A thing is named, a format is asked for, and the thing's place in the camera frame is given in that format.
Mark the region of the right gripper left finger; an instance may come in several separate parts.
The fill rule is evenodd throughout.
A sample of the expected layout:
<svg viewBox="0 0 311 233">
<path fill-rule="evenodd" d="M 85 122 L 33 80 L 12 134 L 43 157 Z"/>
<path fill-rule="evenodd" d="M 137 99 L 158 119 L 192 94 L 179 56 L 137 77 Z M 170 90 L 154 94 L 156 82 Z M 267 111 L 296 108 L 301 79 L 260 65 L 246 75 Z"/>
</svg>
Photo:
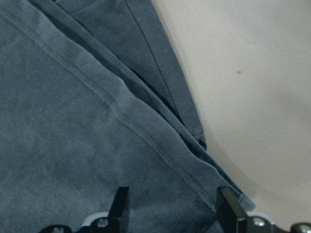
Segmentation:
<svg viewBox="0 0 311 233">
<path fill-rule="evenodd" d="M 119 187 L 107 216 L 89 216 L 83 233 L 126 233 L 129 225 L 129 187 Z"/>
</svg>

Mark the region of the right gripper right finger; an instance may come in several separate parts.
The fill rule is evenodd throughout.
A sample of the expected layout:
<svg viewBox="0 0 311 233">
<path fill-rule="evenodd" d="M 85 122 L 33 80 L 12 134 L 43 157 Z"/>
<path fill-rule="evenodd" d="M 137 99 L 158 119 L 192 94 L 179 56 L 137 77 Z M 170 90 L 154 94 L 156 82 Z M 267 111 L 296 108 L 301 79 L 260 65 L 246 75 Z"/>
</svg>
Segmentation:
<svg viewBox="0 0 311 233">
<path fill-rule="evenodd" d="M 274 225 L 261 216 L 249 216 L 231 189 L 220 188 L 220 225 L 225 233 L 274 233 Z"/>
</svg>

